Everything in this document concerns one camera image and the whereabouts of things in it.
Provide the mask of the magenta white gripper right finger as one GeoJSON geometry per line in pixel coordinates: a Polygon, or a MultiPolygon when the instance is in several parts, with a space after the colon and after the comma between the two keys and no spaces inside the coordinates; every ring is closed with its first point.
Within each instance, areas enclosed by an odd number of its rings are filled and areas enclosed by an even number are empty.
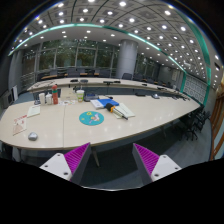
{"type": "Polygon", "coordinates": [[[133,144],[132,154],[144,185],[181,170],[168,155],[158,155],[136,143],[133,144]]]}

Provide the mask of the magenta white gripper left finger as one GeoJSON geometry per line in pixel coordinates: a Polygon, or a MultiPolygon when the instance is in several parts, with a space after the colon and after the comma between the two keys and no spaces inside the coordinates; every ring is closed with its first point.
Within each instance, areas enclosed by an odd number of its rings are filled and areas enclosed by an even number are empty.
{"type": "Polygon", "coordinates": [[[79,185],[90,153],[90,144],[86,143],[65,154],[56,153],[40,168],[79,185]]]}

